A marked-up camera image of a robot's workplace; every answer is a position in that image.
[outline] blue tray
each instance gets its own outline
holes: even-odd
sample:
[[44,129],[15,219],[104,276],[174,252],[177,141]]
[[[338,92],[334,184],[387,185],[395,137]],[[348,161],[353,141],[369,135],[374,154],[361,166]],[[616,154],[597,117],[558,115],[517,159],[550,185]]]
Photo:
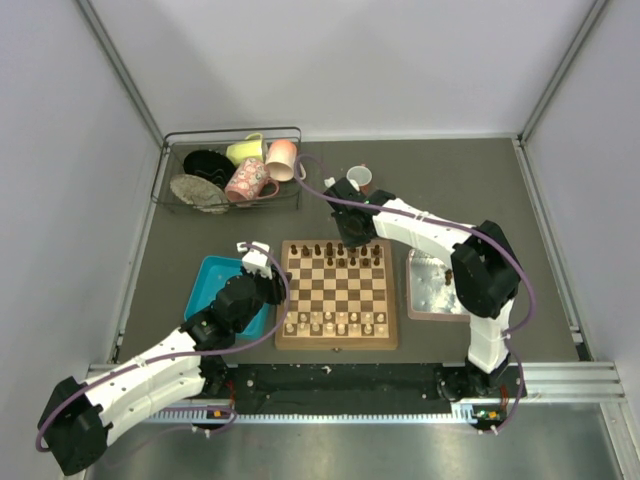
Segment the blue tray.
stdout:
[[[193,286],[187,308],[184,311],[185,320],[213,302],[218,290],[224,287],[226,281],[240,274],[240,267],[242,267],[242,260],[238,258],[206,257],[202,261],[196,283]],[[260,338],[262,332],[264,332],[264,324],[267,321],[268,313],[269,305],[265,303],[247,328],[244,329],[244,332],[237,334],[238,338],[247,340]]]

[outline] gray table surface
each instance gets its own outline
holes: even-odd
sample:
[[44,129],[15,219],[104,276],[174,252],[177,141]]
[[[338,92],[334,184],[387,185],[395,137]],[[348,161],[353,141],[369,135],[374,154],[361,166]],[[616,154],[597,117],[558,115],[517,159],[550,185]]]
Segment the gray table surface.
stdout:
[[[461,223],[497,222],[531,278],[538,314],[514,338],[524,361],[575,361],[557,287],[533,209],[509,139],[416,140],[309,143],[303,151],[323,158],[330,173],[344,175],[366,163],[378,188],[409,204]],[[321,176],[309,168],[309,183]],[[268,243],[280,258],[283,240],[338,238],[328,204],[303,192],[299,210],[263,209],[225,215],[173,213],[156,209],[126,325],[120,361],[159,342],[184,318],[198,269],[207,255],[238,257],[236,242]],[[228,361],[242,363],[378,363],[462,361],[469,346],[469,326],[411,320],[406,305],[406,258],[409,247],[393,245],[399,328],[394,351],[278,351],[272,339]],[[518,296],[511,324],[527,310]],[[267,325],[275,321],[271,309]]]

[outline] mug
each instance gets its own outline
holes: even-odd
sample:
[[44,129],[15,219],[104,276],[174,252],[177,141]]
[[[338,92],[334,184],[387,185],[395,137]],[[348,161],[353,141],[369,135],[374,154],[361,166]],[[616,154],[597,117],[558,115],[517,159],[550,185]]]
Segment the mug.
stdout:
[[[276,191],[261,197],[260,192],[268,183],[275,185]],[[279,190],[280,184],[277,180],[269,177],[264,163],[257,158],[247,158],[229,180],[224,193],[227,194],[230,202],[247,201],[247,203],[240,203],[238,206],[248,207],[251,205],[248,203],[249,200],[273,197]]]
[[[290,140],[276,140],[271,144],[265,165],[271,178],[279,182],[288,182],[293,178],[293,164],[296,161],[298,148]],[[302,180],[307,177],[304,167],[300,165],[300,175]]]
[[261,133],[252,133],[247,137],[233,145],[227,147],[226,156],[231,162],[239,167],[242,162],[247,158],[257,158],[260,161],[264,161],[264,157],[267,154],[267,143],[264,140],[264,135]]
[[347,180],[356,182],[360,191],[365,195],[369,194],[372,178],[373,175],[371,174],[371,170],[365,167],[364,164],[358,165],[357,167],[351,167],[347,170]]

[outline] pink mug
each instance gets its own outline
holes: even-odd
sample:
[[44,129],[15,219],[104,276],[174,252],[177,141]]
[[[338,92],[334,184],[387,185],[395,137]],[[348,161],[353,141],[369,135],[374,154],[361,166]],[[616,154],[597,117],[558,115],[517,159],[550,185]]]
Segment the pink mug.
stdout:
[[[276,191],[269,195],[260,196],[260,192],[267,184],[275,185]],[[224,189],[230,202],[247,202],[238,204],[239,207],[248,207],[250,200],[269,198],[277,195],[280,184],[269,176],[269,172],[257,158],[247,158],[233,174]]]

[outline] plate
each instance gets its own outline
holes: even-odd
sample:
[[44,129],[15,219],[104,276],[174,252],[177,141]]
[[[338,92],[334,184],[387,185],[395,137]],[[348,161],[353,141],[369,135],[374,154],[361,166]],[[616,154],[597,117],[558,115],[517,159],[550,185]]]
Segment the plate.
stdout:
[[205,213],[225,213],[229,210],[224,191],[204,178],[181,173],[169,182],[173,194],[180,201]]

